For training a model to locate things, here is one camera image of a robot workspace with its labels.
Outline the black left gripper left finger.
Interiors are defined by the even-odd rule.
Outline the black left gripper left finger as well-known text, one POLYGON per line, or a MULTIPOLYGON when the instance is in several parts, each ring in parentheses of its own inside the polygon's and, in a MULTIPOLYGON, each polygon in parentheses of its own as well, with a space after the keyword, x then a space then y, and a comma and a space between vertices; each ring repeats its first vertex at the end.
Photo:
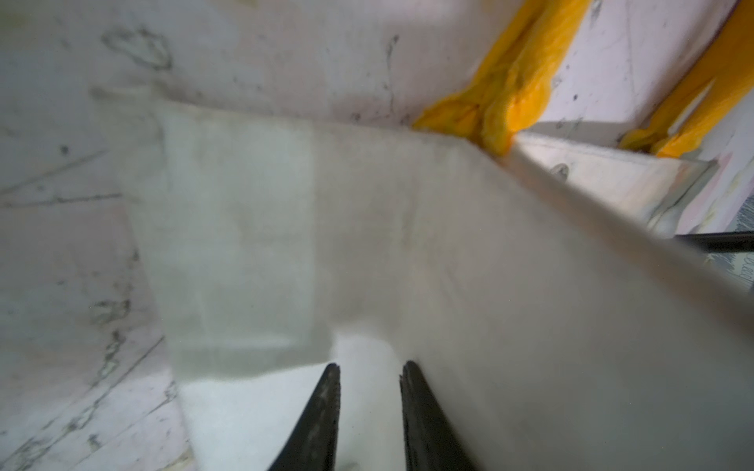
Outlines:
POLYGON ((269 471, 333 471, 341 410, 341 368, 328 364, 269 471))

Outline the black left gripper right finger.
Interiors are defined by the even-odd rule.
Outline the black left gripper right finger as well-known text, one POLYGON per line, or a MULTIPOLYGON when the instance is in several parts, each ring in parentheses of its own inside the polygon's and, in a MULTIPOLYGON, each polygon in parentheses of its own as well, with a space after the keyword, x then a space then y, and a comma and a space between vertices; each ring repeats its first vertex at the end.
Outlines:
POLYGON ((404 365, 400 389, 406 469, 474 470, 417 363, 404 365))

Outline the yellow-handled cartoon canvas bag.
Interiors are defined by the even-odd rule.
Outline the yellow-handled cartoon canvas bag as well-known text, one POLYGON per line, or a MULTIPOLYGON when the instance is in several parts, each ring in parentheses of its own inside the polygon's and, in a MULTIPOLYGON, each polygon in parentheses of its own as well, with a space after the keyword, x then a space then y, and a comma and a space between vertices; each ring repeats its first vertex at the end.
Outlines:
POLYGON ((94 88, 201 470, 265 470, 327 365, 339 470, 402 470, 415 362, 484 470, 749 470, 753 303, 673 243, 684 163, 616 151, 730 2, 592 1, 495 163, 412 120, 516 1, 179 3, 188 81, 94 88))

